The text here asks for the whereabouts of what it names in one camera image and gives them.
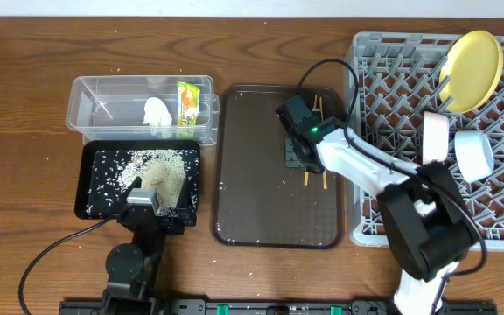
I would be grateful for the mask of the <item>pink white bowl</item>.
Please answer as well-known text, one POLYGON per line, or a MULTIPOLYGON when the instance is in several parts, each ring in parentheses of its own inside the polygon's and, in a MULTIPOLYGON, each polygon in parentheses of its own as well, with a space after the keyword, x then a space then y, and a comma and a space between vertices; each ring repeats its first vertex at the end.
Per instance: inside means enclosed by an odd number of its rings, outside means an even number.
POLYGON ((423 114, 422 163, 442 162, 448 154, 449 120, 432 112, 423 114))

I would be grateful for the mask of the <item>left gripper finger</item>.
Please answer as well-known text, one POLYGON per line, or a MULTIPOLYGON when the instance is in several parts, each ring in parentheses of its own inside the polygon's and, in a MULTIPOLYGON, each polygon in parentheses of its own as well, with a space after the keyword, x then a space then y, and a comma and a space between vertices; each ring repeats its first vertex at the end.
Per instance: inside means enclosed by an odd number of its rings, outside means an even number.
POLYGON ((135 177, 135 179, 128 185, 124 190, 126 193, 130 193, 133 189, 140 188, 142 184, 142 179, 140 177, 135 177))
POLYGON ((184 180, 178 196, 177 213, 179 217, 188 217, 191 213, 191 191, 187 178, 184 180))

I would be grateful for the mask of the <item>white napkin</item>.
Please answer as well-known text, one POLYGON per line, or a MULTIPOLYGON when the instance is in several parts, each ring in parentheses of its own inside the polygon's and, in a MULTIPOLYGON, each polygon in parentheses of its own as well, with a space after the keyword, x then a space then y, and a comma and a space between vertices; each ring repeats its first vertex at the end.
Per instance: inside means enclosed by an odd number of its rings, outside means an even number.
POLYGON ((172 126, 172 116, 161 99, 151 97, 146 101, 143 123, 152 127, 172 126))

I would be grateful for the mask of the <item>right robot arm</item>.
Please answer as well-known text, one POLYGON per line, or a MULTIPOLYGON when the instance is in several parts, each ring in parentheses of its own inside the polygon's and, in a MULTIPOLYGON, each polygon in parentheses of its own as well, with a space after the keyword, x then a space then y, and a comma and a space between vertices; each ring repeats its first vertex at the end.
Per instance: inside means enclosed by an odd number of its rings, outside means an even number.
POLYGON ((336 172, 378 203, 389 248, 402 268, 394 295, 401 314, 434 314, 448 280, 483 236, 449 170, 391 157, 334 117, 280 119, 297 159, 311 173, 336 172))

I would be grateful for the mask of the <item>wooden chopstick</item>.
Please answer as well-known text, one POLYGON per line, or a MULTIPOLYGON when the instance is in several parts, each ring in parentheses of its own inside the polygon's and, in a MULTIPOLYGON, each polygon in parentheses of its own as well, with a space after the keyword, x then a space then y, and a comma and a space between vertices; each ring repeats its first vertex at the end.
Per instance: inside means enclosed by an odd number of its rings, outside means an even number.
MULTIPOLYGON (((314 101, 313 101, 313 108, 316 109, 318 106, 318 95, 315 94, 314 96, 314 101)), ((305 171, 304 172, 304 186, 308 186, 308 183, 309 183, 309 172, 308 171, 305 171)))
MULTIPOLYGON (((318 109, 320 112, 321 120, 324 121, 323 98, 321 96, 318 98, 318 109)), ((326 169, 324 169, 324 171, 323 171, 322 178, 323 178, 323 189, 327 190, 328 184, 327 184, 327 170, 326 169)))

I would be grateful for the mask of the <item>yellow plate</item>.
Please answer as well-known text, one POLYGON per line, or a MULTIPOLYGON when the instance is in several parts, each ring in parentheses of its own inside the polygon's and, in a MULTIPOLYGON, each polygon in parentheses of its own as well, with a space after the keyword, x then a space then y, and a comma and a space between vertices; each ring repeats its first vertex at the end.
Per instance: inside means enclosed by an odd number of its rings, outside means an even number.
POLYGON ((504 55, 500 43, 487 31, 471 31, 461 37, 446 55, 439 82, 447 110, 465 113, 483 105, 501 79, 504 55))

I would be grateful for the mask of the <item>green orange snack wrapper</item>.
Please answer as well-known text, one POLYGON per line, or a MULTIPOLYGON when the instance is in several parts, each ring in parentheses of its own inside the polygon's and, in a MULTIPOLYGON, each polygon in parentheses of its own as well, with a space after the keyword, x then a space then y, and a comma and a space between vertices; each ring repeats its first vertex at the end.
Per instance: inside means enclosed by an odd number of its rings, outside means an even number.
POLYGON ((200 114, 200 88, 191 83, 179 81, 177 138, 188 139, 193 136, 200 114))

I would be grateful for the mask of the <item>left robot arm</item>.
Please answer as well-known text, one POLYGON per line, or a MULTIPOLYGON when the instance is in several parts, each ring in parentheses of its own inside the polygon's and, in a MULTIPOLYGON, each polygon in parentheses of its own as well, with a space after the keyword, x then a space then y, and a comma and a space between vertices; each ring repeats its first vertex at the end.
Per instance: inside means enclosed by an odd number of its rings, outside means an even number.
POLYGON ((168 303, 155 294, 158 268, 167 235, 182 235, 195 219, 192 185, 186 179, 178 193, 176 217, 158 215, 158 196, 134 179, 111 207, 112 218, 133 233, 130 243, 113 248, 106 259, 107 287, 103 292, 103 315, 167 314, 168 303))

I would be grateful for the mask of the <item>white cup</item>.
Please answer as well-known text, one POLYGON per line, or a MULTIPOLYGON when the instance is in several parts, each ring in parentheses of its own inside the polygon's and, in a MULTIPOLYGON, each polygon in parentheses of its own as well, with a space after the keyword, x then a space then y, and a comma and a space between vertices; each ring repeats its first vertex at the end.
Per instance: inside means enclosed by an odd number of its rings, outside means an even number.
POLYGON ((424 203, 421 199, 414 202, 414 208, 420 216, 424 217, 436 210, 436 203, 424 203))

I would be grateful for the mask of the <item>light blue bowl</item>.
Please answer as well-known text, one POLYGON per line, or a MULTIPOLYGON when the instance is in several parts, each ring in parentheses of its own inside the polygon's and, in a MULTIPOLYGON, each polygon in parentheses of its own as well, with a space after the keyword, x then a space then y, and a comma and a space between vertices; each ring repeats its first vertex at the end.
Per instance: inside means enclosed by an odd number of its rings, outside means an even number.
POLYGON ((488 137, 478 130, 459 130, 454 137, 458 169, 467 183, 489 177, 494 171, 494 155, 488 137))

